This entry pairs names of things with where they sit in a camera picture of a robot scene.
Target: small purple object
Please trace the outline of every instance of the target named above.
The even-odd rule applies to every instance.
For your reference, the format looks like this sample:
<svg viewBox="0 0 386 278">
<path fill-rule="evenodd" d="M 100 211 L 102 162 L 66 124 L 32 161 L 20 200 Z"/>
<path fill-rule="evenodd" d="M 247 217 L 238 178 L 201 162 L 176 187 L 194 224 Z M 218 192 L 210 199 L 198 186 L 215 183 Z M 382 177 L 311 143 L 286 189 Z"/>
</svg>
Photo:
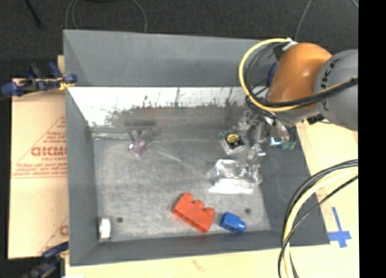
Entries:
<svg viewBox="0 0 386 278">
<path fill-rule="evenodd" d="M 244 232 L 247 226 L 239 216 L 226 212 L 221 218 L 220 227 L 229 231 Z"/>
<path fill-rule="evenodd" d="M 128 149 L 136 157 L 141 157 L 146 150 L 146 142 L 143 138 L 140 137 L 139 139 L 135 140 L 134 143 L 131 143 Z"/>
</svg>

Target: blue clamp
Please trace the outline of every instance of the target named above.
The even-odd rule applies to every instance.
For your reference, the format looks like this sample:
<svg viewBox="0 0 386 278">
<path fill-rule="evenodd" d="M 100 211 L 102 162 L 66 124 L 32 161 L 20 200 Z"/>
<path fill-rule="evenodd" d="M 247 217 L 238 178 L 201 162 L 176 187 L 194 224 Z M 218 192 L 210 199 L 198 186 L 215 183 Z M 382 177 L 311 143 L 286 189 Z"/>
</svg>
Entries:
<svg viewBox="0 0 386 278">
<path fill-rule="evenodd" d="M 56 245 L 44 251 L 42 254 L 43 262 L 34 267 L 21 277 L 25 278 L 46 278 L 51 275 L 59 266 L 64 266 L 60 253 L 68 250 L 68 242 Z"/>
<path fill-rule="evenodd" d="M 48 70 L 53 79 L 44 79 L 35 63 L 28 66 L 27 77 L 20 82 L 9 82 L 1 86 L 1 92 L 6 96 L 22 96 L 26 93 L 46 91 L 56 88 L 64 88 L 77 81 L 77 76 L 68 74 L 63 76 L 54 62 L 48 63 Z"/>
<path fill-rule="evenodd" d="M 244 232 L 247 226 L 245 222 L 241 221 L 239 216 L 226 212 L 221 218 L 220 227 L 228 231 Z"/>
</svg>

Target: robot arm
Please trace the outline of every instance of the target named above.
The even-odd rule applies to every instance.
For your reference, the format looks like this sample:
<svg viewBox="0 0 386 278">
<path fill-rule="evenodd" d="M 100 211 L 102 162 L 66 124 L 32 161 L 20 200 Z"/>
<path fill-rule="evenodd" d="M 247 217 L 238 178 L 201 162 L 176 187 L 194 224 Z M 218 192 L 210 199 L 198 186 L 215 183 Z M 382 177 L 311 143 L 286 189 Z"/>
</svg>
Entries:
<svg viewBox="0 0 386 278">
<path fill-rule="evenodd" d="M 264 58 L 259 52 L 267 52 L 267 46 L 274 52 L 278 43 L 282 49 L 268 73 L 246 64 L 249 57 L 260 56 L 260 67 L 267 67 L 263 61 L 269 57 Z M 246 82 L 251 79 L 249 74 L 268 77 L 265 96 L 255 95 Z M 333 124 L 358 129 L 358 50 L 332 55 L 313 43 L 265 40 L 245 54 L 239 78 L 255 110 L 275 114 L 289 126 L 319 116 Z"/>
</svg>

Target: transparent plastic object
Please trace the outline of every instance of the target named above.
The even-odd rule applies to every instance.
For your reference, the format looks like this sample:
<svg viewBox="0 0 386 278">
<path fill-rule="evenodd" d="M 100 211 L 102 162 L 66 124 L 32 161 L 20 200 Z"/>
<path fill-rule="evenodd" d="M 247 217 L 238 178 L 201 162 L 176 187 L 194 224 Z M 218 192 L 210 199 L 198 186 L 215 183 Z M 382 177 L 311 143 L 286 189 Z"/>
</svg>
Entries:
<svg viewBox="0 0 386 278">
<path fill-rule="evenodd" d="M 219 159 L 209 171 L 214 184 L 209 192 L 221 194 L 252 194 L 260 184 L 260 165 L 238 160 Z"/>
</svg>

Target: yellow object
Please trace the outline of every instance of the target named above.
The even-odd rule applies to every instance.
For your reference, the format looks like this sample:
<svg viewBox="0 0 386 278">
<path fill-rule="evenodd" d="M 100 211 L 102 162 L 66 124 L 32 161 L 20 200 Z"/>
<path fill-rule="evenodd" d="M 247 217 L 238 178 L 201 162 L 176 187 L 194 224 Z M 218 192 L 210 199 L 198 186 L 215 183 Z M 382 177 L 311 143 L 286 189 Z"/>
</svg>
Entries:
<svg viewBox="0 0 386 278">
<path fill-rule="evenodd" d="M 280 58 L 270 85 L 269 100 L 280 103 L 313 95 L 316 76 L 331 57 L 324 48 L 313 43 L 292 46 Z"/>
<path fill-rule="evenodd" d="M 289 110 L 292 110 L 292 109 L 295 109 L 295 108 L 298 108 L 300 106 L 300 104 L 295 104 L 295 105 L 292 105 L 292 106 L 285 106 L 285 107 L 268 107 L 268 106 L 265 106 L 261 103 L 259 103 L 255 98 L 254 96 L 252 95 L 252 93 L 249 91 L 246 83 L 245 83 L 245 80 L 244 80 L 244 76 L 243 76 L 243 70 L 244 70 L 244 66 L 245 66 L 245 63 L 247 61 L 247 59 L 251 56 L 251 54 L 253 52 L 255 52 L 257 49 L 259 49 L 260 47 L 264 46 L 264 45 L 267 45 L 267 44 L 271 44 L 271 43 L 282 43 L 282 42 L 290 42 L 291 40 L 290 39 L 283 39 L 283 38 L 273 38 L 273 39 L 268 39 L 268 40 L 263 40 L 257 44 L 255 44 L 254 46 L 252 46 L 245 54 L 244 56 L 242 57 L 241 59 L 241 62 L 240 62 L 240 65 L 239 65 L 239 80 L 240 80 L 240 83 L 241 83 L 241 87 L 242 89 L 244 90 L 245 94 L 247 95 L 247 97 L 249 98 L 249 100 L 251 101 L 252 104 L 254 104 L 256 107 L 258 107 L 259 109 L 262 109 L 262 110 L 265 110 L 265 111 L 268 111 L 268 112 L 285 112 L 285 111 L 289 111 Z M 325 90 L 321 90 L 318 92 L 318 94 L 321 94 L 321 93 L 324 93 L 328 90 L 331 90 L 335 87 L 338 87 L 340 86 L 341 84 L 336 84 L 336 85 L 333 85 L 331 87 L 328 87 L 327 89 Z"/>
</svg>

